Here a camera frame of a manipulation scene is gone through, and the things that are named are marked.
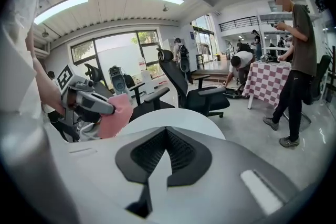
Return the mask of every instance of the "white shirt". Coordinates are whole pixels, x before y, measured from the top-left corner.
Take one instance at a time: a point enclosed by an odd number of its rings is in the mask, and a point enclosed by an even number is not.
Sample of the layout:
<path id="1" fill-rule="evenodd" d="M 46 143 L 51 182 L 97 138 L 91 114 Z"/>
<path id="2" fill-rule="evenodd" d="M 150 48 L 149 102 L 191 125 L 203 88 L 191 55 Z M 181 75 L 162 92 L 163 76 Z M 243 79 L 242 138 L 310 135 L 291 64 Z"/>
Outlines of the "white shirt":
<path id="1" fill-rule="evenodd" d="M 27 66 L 30 68 L 30 70 L 23 70 L 22 74 L 15 71 L 16 73 L 13 74 L 12 80 L 8 80 L 8 87 L 11 86 L 10 83 L 13 84 L 20 81 L 19 76 L 27 76 L 26 73 L 35 72 L 33 68 L 33 60 L 30 52 L 27 50 L 25 39 L 34 21 L 37 5 L 38 0 L 9 0 L 4 9 L 3 25 L 1 25 L 1 28 L 4 33 L 5 40 L 2 42 L 6 42 L 6 46 L 13 46 L 16 53 L 19 53 L 20 59 L 25 61 Z M 6 112 L 19 111 L 21 113 L 27 113 L 32 118 L 37 119 L 41 114 L 41 103 L 36 79 L 32 78 L 29 84 L 24 85 L 24 97 L 16 97 L 17 99 L 20 99 L 19 107 L 13 105 L 10 108 L 9 106 L 1 105 L 0 110 Z"/>
<path id="2" fill-rule="evenodd" d="M 235 56 L 238 56 L 242 62 L 238 69 L 246 67 L 253 58 L 253 54 L 251 52 L 247 52 L 244 50 L 237 52 Z M 230 63 L 229 71 L 233 72 L 233 66 L 231 65 L 231 63 Z"/>
<path id="3" fill-rule="evenodd" d="M 173 55 L 174 55 L 174 59 L 173 59 L 173 61 L 174 62 L 178 62 L 178 50 L 180 49 L 180 45 L 179 44 L 176 44 L 175 46 L 174 46 L 174 49 L 173 49 Z"/>

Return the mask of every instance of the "railing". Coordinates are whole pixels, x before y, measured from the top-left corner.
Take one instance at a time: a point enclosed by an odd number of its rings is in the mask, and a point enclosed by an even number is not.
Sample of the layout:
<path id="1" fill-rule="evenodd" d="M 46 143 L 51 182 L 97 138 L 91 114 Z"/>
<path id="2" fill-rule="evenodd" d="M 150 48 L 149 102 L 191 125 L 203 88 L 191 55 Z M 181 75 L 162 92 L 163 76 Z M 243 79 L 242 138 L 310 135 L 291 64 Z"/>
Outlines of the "railing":
<path id="1" fill-rule="evenodd" d="M 258 19 L 257 16 L 251 16 L 251 17 L 245 17 L 237 20 L 231 20 L 226 23 L 220 24 L 220 30 L 221 32 L 230 30 L 230 29 L 235 29 L 239 27 L 245 27 L 245 26 L 252 26 L 252 25 L 258 25 Z"/>

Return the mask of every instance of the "headrest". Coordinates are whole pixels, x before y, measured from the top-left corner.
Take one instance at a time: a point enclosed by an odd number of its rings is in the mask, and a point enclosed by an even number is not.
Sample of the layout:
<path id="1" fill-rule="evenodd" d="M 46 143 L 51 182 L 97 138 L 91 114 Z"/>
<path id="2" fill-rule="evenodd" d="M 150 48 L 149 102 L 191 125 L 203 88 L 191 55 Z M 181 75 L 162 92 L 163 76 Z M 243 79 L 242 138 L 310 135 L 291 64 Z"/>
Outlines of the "headrest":
<path id="1" fill-rule="evenodd" d="M 157 56 L 159 58 L 159 61 L 161 62 L 170 62 L 173 60 L 174 56 L 173 53 L 170 50 L 163 50 L 163 49 L 157 49 L 159 52 L 157 53 Z"/>

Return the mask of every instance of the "pink cloth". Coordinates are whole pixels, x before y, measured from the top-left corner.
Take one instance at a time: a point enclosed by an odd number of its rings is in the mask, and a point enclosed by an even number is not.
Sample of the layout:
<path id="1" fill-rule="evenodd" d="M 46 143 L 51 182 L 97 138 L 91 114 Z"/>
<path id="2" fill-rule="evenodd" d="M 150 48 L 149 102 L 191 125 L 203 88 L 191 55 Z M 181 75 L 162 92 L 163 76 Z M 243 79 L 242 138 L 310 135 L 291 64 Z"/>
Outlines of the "pink cloth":
<path id="1" fill-rule="evenodd" d="M 114 105 L 116 110 L 112 115 L 101 116 L 98 136 L 102 139 L 115 137 L 128 124 L 133 114 L 133 107 L 126 93 L 110 97 L 107 102 Z"/>

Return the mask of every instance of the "mesh chair back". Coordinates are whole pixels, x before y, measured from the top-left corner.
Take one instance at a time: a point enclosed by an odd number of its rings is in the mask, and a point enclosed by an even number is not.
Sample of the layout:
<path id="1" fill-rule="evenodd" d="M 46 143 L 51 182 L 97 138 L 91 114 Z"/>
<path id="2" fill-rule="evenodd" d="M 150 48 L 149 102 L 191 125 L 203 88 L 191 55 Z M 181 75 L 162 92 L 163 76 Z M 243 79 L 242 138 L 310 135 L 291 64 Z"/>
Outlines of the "mesh chair back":
<path id="1" fill-rule="evenodd" d="M 186 105 L 188 84 L 180 70 L 177 68 L 176 62 L 173 61 L 172 52 L 163 49 L 157 50 L 159 51 L 157 54 L 159 58 L 159 65 L 177 90 L 178 107 L 184 108 Z"/>

